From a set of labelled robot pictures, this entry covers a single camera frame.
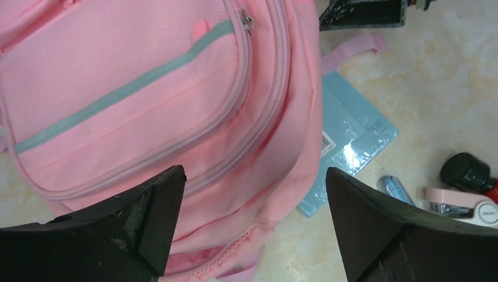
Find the red black stamp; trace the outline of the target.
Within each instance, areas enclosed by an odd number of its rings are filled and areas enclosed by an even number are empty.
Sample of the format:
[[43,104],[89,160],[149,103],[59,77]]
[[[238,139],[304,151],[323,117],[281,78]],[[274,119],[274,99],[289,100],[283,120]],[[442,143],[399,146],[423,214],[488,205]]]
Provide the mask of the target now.
[[497,203],[497,178],[487,163],[462,152],[450,157],[442,166],[439,178],[448,186],[467,193],[483,194]]

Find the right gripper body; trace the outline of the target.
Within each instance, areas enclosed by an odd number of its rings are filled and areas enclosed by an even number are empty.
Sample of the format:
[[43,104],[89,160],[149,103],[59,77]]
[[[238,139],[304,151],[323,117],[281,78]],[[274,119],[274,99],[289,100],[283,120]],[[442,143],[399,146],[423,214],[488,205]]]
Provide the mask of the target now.
[[319,16],[319,30],[398,28],[405,25],[406,10],[426,11],[431,0],[333,0]]

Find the pink student backpack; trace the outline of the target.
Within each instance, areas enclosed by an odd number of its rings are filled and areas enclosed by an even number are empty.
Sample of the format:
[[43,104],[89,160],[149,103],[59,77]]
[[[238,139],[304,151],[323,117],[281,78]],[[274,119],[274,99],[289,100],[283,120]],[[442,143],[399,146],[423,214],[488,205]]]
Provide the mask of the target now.
[[322,78],[313,1],[2,1],[1,126],[56,217],[180,165],[159,281],[251,281],[261,247],[314,184]]

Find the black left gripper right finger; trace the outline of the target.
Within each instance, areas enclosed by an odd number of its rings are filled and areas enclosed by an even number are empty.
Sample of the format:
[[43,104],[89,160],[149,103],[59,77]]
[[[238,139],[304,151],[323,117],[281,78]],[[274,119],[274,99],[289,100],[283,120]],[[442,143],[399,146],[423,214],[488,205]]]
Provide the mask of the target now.
[[349,281],[496,281],[497,230],[438,216],[327,170]]

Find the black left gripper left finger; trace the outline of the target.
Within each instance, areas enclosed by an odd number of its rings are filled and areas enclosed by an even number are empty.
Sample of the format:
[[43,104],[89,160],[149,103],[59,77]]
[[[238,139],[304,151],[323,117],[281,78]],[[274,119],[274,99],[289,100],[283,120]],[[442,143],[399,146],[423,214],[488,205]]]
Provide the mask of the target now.
[[1,229],[2,281],[157,281],[183,198],[180,165],[44,224]]

